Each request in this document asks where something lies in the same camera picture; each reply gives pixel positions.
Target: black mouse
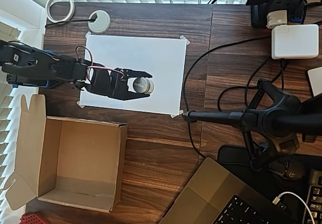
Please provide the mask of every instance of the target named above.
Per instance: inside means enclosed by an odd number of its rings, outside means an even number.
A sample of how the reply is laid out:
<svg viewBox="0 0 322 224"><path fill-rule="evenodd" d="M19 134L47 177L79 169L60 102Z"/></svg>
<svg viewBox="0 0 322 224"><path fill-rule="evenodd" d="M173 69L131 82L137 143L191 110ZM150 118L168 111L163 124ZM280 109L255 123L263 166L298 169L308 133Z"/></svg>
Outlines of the black mouse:
<svg viewBox="0 0 322 224"><path fill-rule="evenodd" d="M286 180L300 180L305 175L304 164L294 155L275 160L266 168Z"/></svg>

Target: wooden desk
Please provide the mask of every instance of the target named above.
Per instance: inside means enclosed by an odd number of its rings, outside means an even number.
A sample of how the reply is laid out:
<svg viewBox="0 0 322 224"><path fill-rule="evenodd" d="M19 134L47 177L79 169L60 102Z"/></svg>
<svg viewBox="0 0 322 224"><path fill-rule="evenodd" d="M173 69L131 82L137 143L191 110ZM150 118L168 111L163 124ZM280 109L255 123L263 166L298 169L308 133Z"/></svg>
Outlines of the wooden desk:
<svg viewBox="0 0 322 224"><path fill-rule="evenodd" d="M185 72L193 61L212 47L248 38L269 35L266 30L250 26L250 9L246 6L224 5L139 5L139 4L76 4L75 19L87 19L98 9L109 12L112 23L108 35L179 38L191 41L187 47ZM52 8L53 15L62 16L67 5ZM307 22L315 22L322 14L312 9ZM68 24L46 31L45 48L76 56L74 49L86 42L86 23ZM191 109L216 110L216 99L223 89L246 84L255 68L269 55L270 42L262 40L225 48L204 57L187 81L187 98ZM320 66L320 58L293 61L285 72L285 88L302 100L310 96L305 70ZM271 62L255 79L272 78L279 63ZM129 124L121 202L110 214L82 210L33 200L27 211L38 211L52 224L72 223L156 223L173 203L182 187L198 167L182 118L85 107L76 102L79 92L69 84L55 90L44 90L47 114ZM243 108L243 92L232 91L222 99L223 109ZM206 154L216 157L223 144L241 144L241 134L216 124L192 124L195 144ZM302 144L301 152L322 155L321 140Z"/></svg>

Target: power adapter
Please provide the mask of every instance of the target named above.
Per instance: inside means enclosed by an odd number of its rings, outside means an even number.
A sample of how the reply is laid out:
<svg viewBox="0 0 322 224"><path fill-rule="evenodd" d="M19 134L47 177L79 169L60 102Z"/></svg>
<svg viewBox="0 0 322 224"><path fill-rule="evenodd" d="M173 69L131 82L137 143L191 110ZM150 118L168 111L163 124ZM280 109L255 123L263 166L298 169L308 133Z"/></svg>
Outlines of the power adapter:
<svg viewBox="0 0 322 224"><path fill-rule="evenodd" d="M318 49L318 25L279 25L272 30L273 59L311 59Z"/></svg>

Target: robotic arm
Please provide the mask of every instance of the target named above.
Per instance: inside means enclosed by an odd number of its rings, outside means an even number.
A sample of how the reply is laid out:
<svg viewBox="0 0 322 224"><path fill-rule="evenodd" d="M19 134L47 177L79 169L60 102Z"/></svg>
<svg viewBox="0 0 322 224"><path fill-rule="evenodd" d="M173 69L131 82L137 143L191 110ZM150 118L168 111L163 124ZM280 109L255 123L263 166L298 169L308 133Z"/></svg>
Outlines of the robotic arm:
<svg viewBox="0 0 322 224"><path fill-rule="evenodd" d="M61 82L73 83L76 88L85 88L93 94L118 100L149 97L150 94L129 91L130 78L151 78L144 71L117 68L109 73L104 65L85 59L76 59L33 48L16 41L0 40L0 66L7 73L7 82L14 87L34 86L53 88ZM94 72L90 83L86 83L89 66Z"/></svg>

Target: open cardboard box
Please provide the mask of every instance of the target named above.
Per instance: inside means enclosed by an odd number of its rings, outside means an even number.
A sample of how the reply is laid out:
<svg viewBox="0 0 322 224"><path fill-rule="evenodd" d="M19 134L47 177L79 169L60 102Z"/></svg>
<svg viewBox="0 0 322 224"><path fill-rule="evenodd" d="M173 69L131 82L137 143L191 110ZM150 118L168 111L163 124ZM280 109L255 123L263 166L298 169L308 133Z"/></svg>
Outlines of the open cardboard box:
<svg viewBox="0 0 322 224"><path fill-rule="evenodd" d="M110 212L120 201L127 125L46 117L45 96L21 98L15 170L5 183L16 210L38 197Z"/></svg>

